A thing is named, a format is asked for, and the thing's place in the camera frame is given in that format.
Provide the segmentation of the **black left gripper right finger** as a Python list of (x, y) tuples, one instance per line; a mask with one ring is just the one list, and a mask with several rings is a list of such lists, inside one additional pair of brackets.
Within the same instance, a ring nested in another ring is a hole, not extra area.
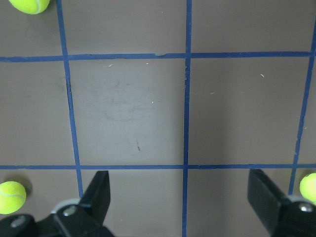
[(316, 206), (304, 197), (285, 194), (263, 170), (249, 171), (247, 199), (271, 237), (316, 235)]

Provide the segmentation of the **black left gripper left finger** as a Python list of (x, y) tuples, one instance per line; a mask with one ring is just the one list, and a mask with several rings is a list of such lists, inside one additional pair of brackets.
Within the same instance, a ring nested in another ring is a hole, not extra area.
[(103, 223), (111, 202), (108, 171), (97, 171), (77, 204), (60, 208), (54, 222), (62, 237), (109, 237)]

